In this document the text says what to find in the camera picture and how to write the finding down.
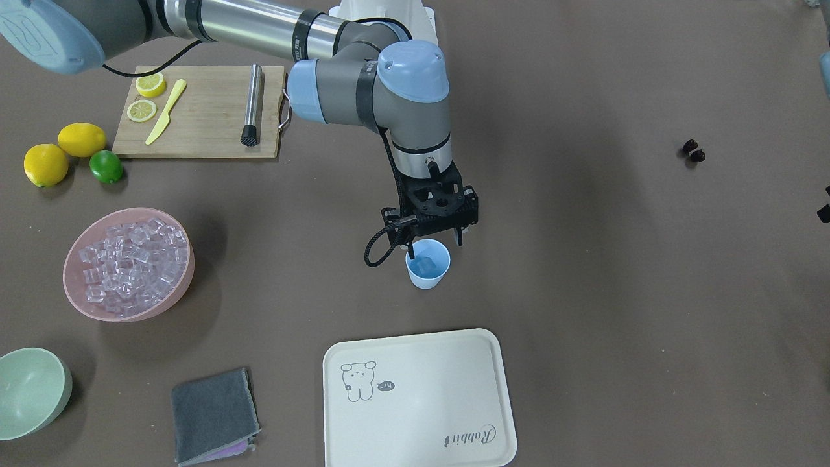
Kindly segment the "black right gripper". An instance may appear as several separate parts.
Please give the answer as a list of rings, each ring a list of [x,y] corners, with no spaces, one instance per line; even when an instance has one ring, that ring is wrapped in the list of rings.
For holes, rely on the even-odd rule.
[[[472,186],[463,186],[456,163],[438,173],[436,178],[413,178],[400,174],[397,209],[381,210],[383,221],[403,228],[407,239],[407,257],[415,260],[414,237],[426,237],[445,230],[455,230],[457,247],[464,245],[464,230],[479,221],[479,198]]]

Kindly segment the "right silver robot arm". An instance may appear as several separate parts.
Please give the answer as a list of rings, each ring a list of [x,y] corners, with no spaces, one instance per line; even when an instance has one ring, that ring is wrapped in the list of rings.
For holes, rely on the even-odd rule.
[[[479,198],[453,161],[444,52],[392,18],[348,20],[275,1],[3,1],[2,35],[45,70],[70,75],[157,38],[228,42],[291,58],[294,115],[379,134],[398,195],[379,235],[416,255],[417,237],[478,222]]]

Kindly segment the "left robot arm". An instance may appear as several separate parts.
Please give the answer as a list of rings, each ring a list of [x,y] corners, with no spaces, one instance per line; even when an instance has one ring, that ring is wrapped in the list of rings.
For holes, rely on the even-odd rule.
[[[819,71],[822,78],[822,87],[826,97],[830,98],[830,51],[824,51],[818,59]]]

